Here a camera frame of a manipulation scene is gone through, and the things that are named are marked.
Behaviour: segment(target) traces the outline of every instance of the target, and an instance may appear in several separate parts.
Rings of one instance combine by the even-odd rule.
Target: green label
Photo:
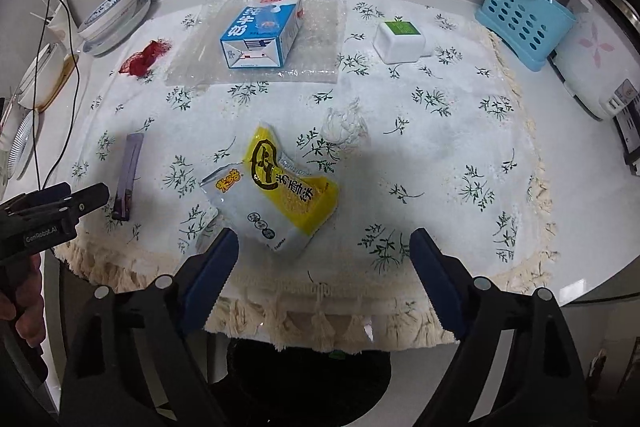
[[[394,35],[420,35],[420,32],[410,22],[388,21],[385,24],[389,26]]]

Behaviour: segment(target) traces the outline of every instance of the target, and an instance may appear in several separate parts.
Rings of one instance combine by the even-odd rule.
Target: milk carton
[[[300,0],[260,0],[246,6],[220,37],[229,68],[279,68],[302,26]]]

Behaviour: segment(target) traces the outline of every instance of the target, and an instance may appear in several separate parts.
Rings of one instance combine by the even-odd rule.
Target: blue plastic basket
[[[476,20],[503,38],[531,71],[540,71],[575,23],[574,14],[549,0],[484,0]]]

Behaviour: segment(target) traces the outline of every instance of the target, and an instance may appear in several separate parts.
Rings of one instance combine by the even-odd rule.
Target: red cloth
[[[171,42],[158,39],[151,41],[141,52],[134,53],[125,60],[119,73],[129,73],[133,76],[144,76],[153,63],[171,49]]]

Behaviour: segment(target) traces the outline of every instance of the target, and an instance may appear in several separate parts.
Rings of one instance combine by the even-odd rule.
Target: snack bag
[[[292,165],[263,123],[242,163],[218,169],[200,187],[238,234],[291,255],[306,247],[338,205],[338,185]]]

